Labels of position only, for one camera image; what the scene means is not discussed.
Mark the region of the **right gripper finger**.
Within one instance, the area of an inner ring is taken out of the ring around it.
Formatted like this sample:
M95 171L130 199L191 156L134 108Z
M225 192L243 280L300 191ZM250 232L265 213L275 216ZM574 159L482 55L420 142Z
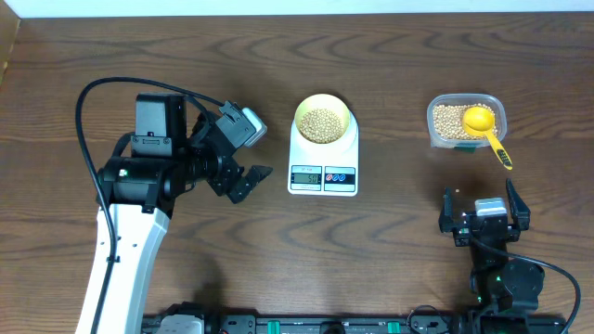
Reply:
M519 196L510 178L506 180L506 191L510 205L510 215L516 229L525 231L529 229L531 211Z
M458 223L454 219L453 195L449 187L445 189L443 200L443 207L438 219L439 228L442 233L453 233L457 230Z

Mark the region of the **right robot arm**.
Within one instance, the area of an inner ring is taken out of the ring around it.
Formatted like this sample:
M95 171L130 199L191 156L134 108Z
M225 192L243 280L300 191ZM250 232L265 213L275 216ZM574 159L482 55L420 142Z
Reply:
M453 236L455 245L471 252L471 291L477 295L478 316L524 316L538 307L544 270L539 264L512 257L507 245L529 229L531 211L506 181L507 199L478 199L475 209L456 213L450 189L438 219L443 233Z

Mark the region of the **white digital kitchen scale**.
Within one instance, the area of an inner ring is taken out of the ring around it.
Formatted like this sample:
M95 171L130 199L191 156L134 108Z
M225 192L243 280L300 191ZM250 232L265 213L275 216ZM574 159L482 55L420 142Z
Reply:
M292 195L354 197L359 181L359 131L349 113L349 125L338 140L328 144L308 141L294 122L287 189Z

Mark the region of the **yellow measuring scoop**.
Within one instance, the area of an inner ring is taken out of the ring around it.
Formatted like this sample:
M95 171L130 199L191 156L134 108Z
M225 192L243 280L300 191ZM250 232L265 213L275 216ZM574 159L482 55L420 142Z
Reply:
M488 109L467 109L462 117L462 127L468 135L485 137L501 164L507 170L512 169L513 164L508 152L494 134L495 116Z

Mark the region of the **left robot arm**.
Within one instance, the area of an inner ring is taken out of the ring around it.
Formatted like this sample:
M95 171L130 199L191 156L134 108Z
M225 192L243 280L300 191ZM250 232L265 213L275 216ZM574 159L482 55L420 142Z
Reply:
M213 113L200 107L187 129L192 96L144 93L136 98L136 128L97 170L97 244L79 333L138 333L154 261L176 199L205 181L237 204L272 170L244 169L235 152L266 132L248 108L227 101Z

